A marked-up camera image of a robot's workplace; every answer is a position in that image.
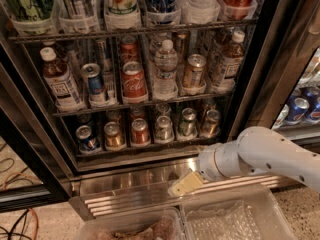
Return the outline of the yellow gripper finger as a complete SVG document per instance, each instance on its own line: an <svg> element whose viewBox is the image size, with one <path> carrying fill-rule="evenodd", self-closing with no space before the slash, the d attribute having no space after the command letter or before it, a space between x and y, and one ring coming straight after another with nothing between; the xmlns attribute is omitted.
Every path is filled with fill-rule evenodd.
<svg viewBox="0 0 320 240"><path fill-rule="evenodd" d="M204 179L195 171L189 171L175 181L168 189L172 197L179 197L191 193L204 185Z"/></svg>

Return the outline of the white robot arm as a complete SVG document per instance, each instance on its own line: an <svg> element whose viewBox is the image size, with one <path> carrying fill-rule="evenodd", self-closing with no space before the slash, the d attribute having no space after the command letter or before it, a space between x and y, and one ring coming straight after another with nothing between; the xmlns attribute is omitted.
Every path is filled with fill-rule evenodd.
<svg viewBox="0 0 320 240"><path fill-rule="evenodd" d="M320 192L320 156L265 127L249 127L236 140L206 146L199 152L196 169L190 169L168 190L183 196L235 176L282 175Z"/></svg>

